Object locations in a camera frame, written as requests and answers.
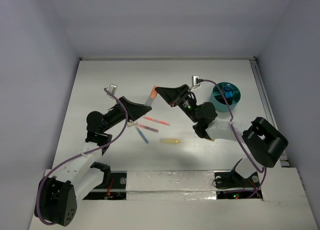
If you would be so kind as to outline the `grey marker orange tip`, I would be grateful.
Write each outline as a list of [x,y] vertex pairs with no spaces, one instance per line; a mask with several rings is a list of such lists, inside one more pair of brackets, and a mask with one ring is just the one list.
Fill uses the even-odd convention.
[[144,105],[147,106],[147,107],[150,107],[153,104],[156,96],[157,96],[157,94],[150,94],[148,96],[148,98],[147,98],[147,100],[146,100]]

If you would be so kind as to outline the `thin pink purple pen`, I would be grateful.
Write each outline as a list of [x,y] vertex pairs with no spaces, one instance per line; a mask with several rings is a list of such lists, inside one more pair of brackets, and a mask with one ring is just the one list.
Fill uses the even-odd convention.
[[151,132],[155,132],[155,133],[159,132],[158,129],[155,129],[155,128],[152,128],[152,127],[149,127],[149,126],[146,126],[146,125],[143,125],[143,124],[138,124],[138,127],[142,128],[142,129],[145,129],[145,130],[148,130],[148,131],[151,131]]

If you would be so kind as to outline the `yellow translucent marker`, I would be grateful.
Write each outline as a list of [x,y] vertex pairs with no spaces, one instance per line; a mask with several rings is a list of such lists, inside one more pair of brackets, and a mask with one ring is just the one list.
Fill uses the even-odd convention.
[[163,144],[171,144],[171,145],[177,145],[181,143],[179,139],[175,139],[175,138],[161,138],[159,142]]

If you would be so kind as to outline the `blue black highlighter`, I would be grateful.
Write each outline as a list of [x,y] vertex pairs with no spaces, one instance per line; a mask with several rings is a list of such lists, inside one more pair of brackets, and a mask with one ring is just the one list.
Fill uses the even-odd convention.
[[228,100],[228,101],[230,101],[232,98],[233,98],[233,92],[232,91],[229,91],[229,92],[225,92],[224,93],[224,96],[225,96],[225,98]]

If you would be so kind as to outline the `orange marker cap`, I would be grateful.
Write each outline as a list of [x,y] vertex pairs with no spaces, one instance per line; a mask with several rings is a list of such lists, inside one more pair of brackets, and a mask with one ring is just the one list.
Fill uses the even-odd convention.
[[157,86],[155,85],[150,93],[151,96],[154,98],[157,96],[158,92],[156,91]]

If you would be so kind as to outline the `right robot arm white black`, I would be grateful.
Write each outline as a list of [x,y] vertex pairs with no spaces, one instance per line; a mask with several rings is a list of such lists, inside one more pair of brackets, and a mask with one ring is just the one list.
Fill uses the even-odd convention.
[[193,129],[198,137],[238,142],[245,158],[237,162],[230,173],[235,186],[242,186],[253,173],[273,168],[289,144],[263,117],[256,117],[250,123],[218,120],[214,104],[197,104],[186,84],[176,88],[156,87],[155,90],[168,105],[179,107],[194,122]]

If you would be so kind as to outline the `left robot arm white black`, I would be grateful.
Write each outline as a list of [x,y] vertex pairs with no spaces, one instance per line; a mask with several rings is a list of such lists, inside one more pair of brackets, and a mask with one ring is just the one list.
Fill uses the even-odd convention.
[[86,139],[79,153],[58,164],[39,182],[34,215],[48,226],[68,226],[78,203],[95,187],[110,184],[110,166],[98,161],[116,141],[106,131],[121,121],[134,122],[151,110],[151,106],[122,96],[107,113],[90,112],[86,118]]

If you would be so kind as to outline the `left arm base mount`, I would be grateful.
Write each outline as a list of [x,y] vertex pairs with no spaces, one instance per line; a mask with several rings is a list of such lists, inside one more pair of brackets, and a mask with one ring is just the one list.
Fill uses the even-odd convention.
[[95,187],[84,200],[126,200],[127,172],[111,172],[108,183]]

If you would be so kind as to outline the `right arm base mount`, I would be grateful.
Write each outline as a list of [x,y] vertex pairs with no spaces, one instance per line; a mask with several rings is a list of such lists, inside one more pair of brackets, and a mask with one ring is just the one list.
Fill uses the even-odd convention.
[[257,171],[242,177],[234,166],[230,171],[215,172],[212,185],[218,200],[263,199]]

